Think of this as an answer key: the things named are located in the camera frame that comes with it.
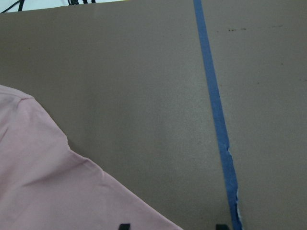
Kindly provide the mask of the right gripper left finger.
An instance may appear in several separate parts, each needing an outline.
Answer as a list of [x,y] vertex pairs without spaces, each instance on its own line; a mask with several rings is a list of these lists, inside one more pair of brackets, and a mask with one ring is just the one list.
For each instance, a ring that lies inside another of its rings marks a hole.
[[130,230],[130,223],[121,223],[119,225],[119,230]]

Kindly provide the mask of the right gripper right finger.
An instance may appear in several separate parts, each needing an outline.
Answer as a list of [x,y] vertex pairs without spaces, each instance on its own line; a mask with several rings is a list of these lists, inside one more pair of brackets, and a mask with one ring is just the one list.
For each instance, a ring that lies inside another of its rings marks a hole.
[[215,230],[230,230],[230,228],[226,224],[216,224]]

